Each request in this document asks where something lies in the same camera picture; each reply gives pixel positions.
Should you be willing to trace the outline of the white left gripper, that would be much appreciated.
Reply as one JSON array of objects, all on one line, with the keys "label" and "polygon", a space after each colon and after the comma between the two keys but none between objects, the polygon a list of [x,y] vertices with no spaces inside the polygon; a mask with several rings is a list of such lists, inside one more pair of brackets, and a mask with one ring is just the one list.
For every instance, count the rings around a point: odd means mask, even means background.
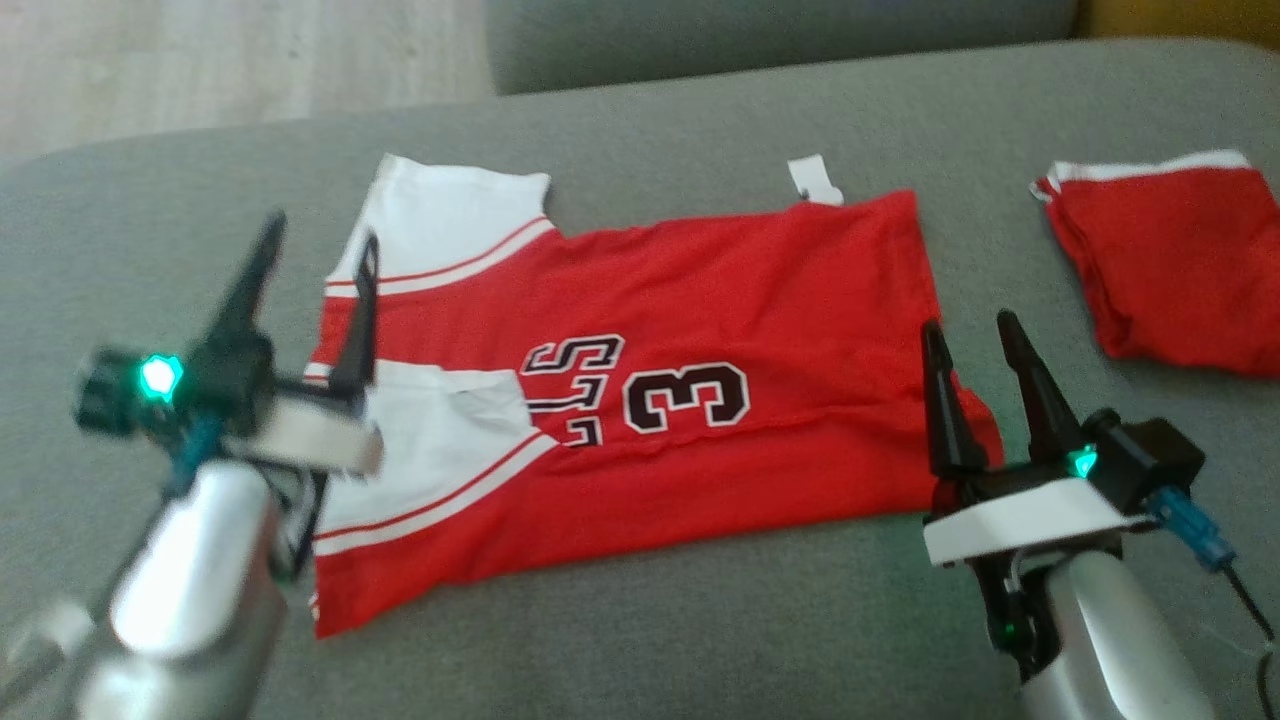
[{"label": "white left gripper", "polygon": [[[248,258],[233,279],[205,334],[211,345],[270,345],[257,315],[285,238],[287,215],[268,217]],[[329,391],[365,391],[376,370],[376,314],[380,246],[367,232],[355,268],[355,309],[346,343],[328,375]],[[276,392],[265,405],[255,430],[239,439],[239,455],[307,471],[339,471],[372,477],[381,470],[381,432],[349,406],[314,392],[316,386]]]}]

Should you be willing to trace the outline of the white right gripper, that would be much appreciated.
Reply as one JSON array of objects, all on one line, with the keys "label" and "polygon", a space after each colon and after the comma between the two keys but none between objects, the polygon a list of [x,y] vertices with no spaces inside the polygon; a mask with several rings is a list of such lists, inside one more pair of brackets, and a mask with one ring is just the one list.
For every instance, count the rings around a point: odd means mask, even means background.
[{"label": "white right gripper", "polygon": [[1079,474],[1087,441],[1016,313],[997,315],[1018,377],[1029,460],[989,469],[959,398],[940,322],[922,327],[929,466],[924,542],[936,566],[975,577],[995,651],[1024,684],[1149,684],[1153,605],[1123,561],[1148,512],[1124,512]]}]

